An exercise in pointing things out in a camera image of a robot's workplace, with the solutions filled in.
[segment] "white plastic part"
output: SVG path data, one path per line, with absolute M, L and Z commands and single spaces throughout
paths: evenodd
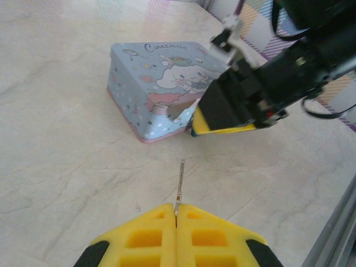
M 212 45 L 209 49 L 209 54 L 217 58 L 224 64 L 231 65 L 232 62 L 238 58 L 242 58 L 243 54 L 240 52 L 238 42 L 240 39 L 241 31 L 244 23 L 237 15 L 228 15 L 223 21 L 222 25 L 225 29 L 231 31 L 231 35 L 228 39 L 228 44 L 232 47 L 230 52 L 226 52 L 220 47 Z

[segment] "robotic arm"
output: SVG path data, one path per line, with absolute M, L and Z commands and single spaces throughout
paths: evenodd
M 285 8 L 299 30 L 296 36 L 277 34 L 278 15 Z M 237 47 L 242 29 L 237 16 L 211 41 L 214 56 L 230 65 L 200 100 L 193 119 L 197 134 L 270 127 L 288 116 L 285 108 L 301 99 L 304 110 L 330 119 L 334 114 L 308 111 L 304 104 L 323 92 L 323 86 L 356 70 L 356 0 L 274 0 L 272 26 L 284 41 L 296 41 L 263 66 L 253 69 Z

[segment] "plaid fabric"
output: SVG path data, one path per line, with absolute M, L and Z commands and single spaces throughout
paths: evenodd
M 234 11 L 238 2 L 239 0 L 215 0 L 209 11 L 221 20 Z M 284 42 L 274 36 L 271 28 L 272 2 L 272 0 L 246 0 L 240 15 L 245 23 L 242 39 L 267 60 L 293 44 L 293 42 Z M 278 33 L 282 35 L 298 33 L 285 11 L 281 11 L 279 16 Z M 346 109 L 356 101 L 355 72 L 329 83 L 324 89 L 325 92 L 319 99 L 322 105 L 331 112 Z M 346 115 L 342 121 L 356 132 L 356 110 Z

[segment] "cartoon character print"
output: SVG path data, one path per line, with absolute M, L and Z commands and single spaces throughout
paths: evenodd
M 140 67 L 141 67 L 141 69 L 144 69 L 144 70 L 155 70 L 155 71 L 157 71 L 157 69 L 156 69 L 156 65 L 150 65 L 150 64 L 148 64 L 148 63 L 145 63 L 145 62 L 142 62 L 141 64 L 140 64 Z
M 113 82 L 117 82 L 116 76 L 114 72 L 111 72 L 111 77 Z
M 135 99 L 133 100 L 133 106 L 134 106 L 134 110 L 133 113 L 138 115 L 139 114 L 139 108 L 140 108 L 140 101 L 137 97 L 135 97 Z
M 135 50 L 132 50 L 132 49 L 123 49 L 122 51 L 130 56 L 130 60 L 131 61 L 134 61 L 133 56 L 134 57 L 148 58 L 148 57 L 141 56 L 138 52 L 136 52 Z
M 220 76 L 220 73 L 209 71 L 199 65 L 181 67 L 174 65 L 164 71 L 163 77 L 156 83 L 166 89 L 182 87 L 187 93 L 203 93 L 210 82 Z
M 193 46 L 195 49 L 200 51 L 204 57 L 207 55 L 207 50 L 202 49 L 200 46 L 198 46 L 196 43 L 192 43 L 191 46 Z
M 182 118 L 178 117 L 176 119 L 173 120 L 172 125 L 167 129 L 167 131 L 170 131 L 172 128 L 177 128 L 179 126 L 182 126 Z
M 196 58 L 195 58 L 195 60 L 196 60 L 196 62 L 198 62 L 198 63 L 202 64 L 202 59 L 201 59 L 201 58 L 196 57 Z
M 187 67 L 187 66 L 191 65 L 191 60 L 189 58 L 165 57 L 163 55 L 160 55 L 160 57 L 164 59 L 164 61 L 162 61 L 163 66 L 176 65 L 176 66 L 181 66 L 181 67 Z
M 151 83 L 153 81 L 152 77 L 149 75 L 139 75 L 139 78 L 147 83 Z

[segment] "black cable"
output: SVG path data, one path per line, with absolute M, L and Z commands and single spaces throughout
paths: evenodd
M 243 10 L 245 0 L 240 0 L 238 6 L 236 7 L 236 10 L 234 12 L 235 15 L 240 15 L 241 11 Z
M 344 110 L 344 111 L 341 111 L 341 112 L 336 112 L 336 113 L 331 113 L 331 114 L 325 114 L 325 113 L 315 113 L 313 111 L 310 111 L 308 110 L 306 107 L 305 107 L 305 102 L 307 100 L 310 100 L 311 98 L 309 97 L 306 97 L 304 98 L 302 101 L 301 101 L 301 107 L 302 109 L 308 113 L 309 115 L 313 116 L 313 117 L 316 117 L 316 118 L 322 118 L 324 120 L 332 120 L 334 118 L 341 118 L 343 116 L 345 116 L 346 114 L 348 114 L 353 108 L 356 107 L 356 104 L 349 107 L 348 109 Z
M 273 29 L 273 32 L 274 34 L 282 39 L 283 41 L 287 41 L 287 42 L 290 42 L 290 41 L 297 41 L 299 39 L 301 39 L 302 37 L 305 36 L 306 31 L 304 32 L 300 32 L 296 35 L 293 35 L 293 36 L 282 36 L 282 35 L 279 35 L 277 34 L 277 27 L 278 27 L 278 18 L 279 18 L 279 12 L 280 10 L 282 9 L 281 5 L 279 3 L 277 3 L 276 0 L 273 0 L 273 4 L 272 4 L 272 15 L 271 15 L 271 22 L 272 22 L 272 29 Z

